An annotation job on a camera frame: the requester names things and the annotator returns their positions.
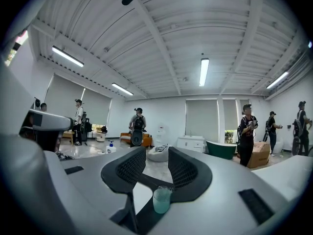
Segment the cardboard box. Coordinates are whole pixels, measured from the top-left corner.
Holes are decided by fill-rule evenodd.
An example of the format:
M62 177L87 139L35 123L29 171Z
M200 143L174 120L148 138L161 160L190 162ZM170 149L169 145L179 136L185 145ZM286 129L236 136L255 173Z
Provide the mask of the cardboard box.
M270 154L270 145L266 142L256 142L253 146L253 152L247 167L255 168L268 163Z

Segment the white ceiling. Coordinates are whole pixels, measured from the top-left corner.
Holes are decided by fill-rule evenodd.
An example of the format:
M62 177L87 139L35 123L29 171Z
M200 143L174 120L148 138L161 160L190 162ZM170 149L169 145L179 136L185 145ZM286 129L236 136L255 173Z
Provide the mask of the white ceiling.
M47 0L33 28L40 60L127 99L269 95L287 82L265 89L283 71L311 64L308 39L281 0ZM53 45L84 67L53 53ZM199 87L204 57L209 71ZM300 57L305 65L297 67Z

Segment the floor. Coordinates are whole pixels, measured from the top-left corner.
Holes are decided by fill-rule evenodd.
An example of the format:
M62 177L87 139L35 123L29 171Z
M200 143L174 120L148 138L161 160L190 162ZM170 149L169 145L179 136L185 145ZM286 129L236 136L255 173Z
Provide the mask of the floor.
M130 147L129 144L125 142L120 142L119 139L112 139L114 146L119 149L119 148L128 148ZM61 144L60 144L60 151L66 155L72 156L76 159L80 158L89 158L89 157L94 157L94 156L99 156L100 153L103 150L106 150L106 146L110 144L110 141L105 141L103 142L97 142L95 140L88 140L86 142L87 145L84 144L82 146L72 146L70 144L69 139L62 139ZM257 168L253 168L250 170L256 170L256 169L261 169L264 167L268 167L274 164L277 164L279 162L282 162L283 160L286 160L290 158L292 155L289 152L282 152L280 154L275 154L275 157L270 157L269 162L267 165L260 166ZM240 159L234 156L233 161L236 163L240 162ZM150 160L146 160L146 167L143 171L148 176L172 183L172 176L171 173L168 169L168 163L163 162L163 163L156 163L152 162Z

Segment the window shade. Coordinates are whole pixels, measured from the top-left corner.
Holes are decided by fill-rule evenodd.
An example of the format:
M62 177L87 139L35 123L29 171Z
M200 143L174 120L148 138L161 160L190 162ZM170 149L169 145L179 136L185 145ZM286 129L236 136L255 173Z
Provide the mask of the window shade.
M203 136L208 141L219 141L217 100L186 101L186 135Z
M237 130L237 107L236 100L223 99L224 116L225 116L225 130Z
M244 115L244 105L250 104L249 99L240 99L241 114Z
M80 99L83 91L83 86L54 75L45 97L47 112L74 118L77 110L75 99Z
M107 125L111 99L86 88L83 108L91 124Z

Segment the green bathtub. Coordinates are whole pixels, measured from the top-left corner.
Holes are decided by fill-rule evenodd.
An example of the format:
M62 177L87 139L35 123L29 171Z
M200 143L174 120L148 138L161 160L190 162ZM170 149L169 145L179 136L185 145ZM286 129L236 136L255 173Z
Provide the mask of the green bathtub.
M231 143L215 143L211 141L206 141L207 149L209 155L214 157L219 157L222 159L233 159L233 156L236 152L236 144Z

